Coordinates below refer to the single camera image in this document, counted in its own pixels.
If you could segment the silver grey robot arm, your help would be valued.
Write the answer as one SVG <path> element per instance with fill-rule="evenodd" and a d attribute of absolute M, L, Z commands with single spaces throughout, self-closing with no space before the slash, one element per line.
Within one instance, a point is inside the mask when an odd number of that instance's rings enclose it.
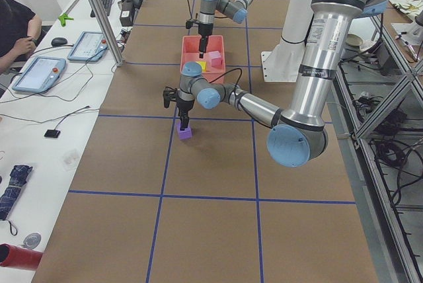
<path fill-rule="evenodd" d="M 280 43 L 262 60 L 273 81 L 295 82 L 287 109 L 238 84 L 208 81 L 193 58 L 183 64 L 178 88 L 163 95 L 164 103 L 176 103 L 180 131 L 188 128 L 195 103 L 206 109 L 230 104 L 269 128 L 267 149 L 275 162 L 302 166 L 327 147 L 321 115 L 352 21 L 379 15 L 386 6 L 387 0 L 290 0 Z"/>
<path fill-rule="evenodd" d="M 207 52 L 209 37 L 213 34 L 215 14 L 220 13 L 237 24 L 247 17 L 248 7 L 253 0 L 200 0 L 200 10 L 195 24 L 198 26 L 200 41 L 199 57 Z"/>

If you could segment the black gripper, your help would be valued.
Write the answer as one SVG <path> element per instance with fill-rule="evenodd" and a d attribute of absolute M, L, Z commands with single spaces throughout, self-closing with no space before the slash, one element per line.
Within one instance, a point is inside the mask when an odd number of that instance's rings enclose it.
<path fill-rule="evenodd" d="M 203 23 L 198 24 L 198 34 L 201 36 L 199 43 L 199 57 L 203 58 L 206 52 L 206 38 L 211 36 L 213 33 L 213 23 Z"/>
<path fill-rule="evenodd" d="M 176 106 L 180 117 L 180 130 L 185 130 L 189 126 L 189 112 L 194 107 L 194 101 L 177 101 Z"/>

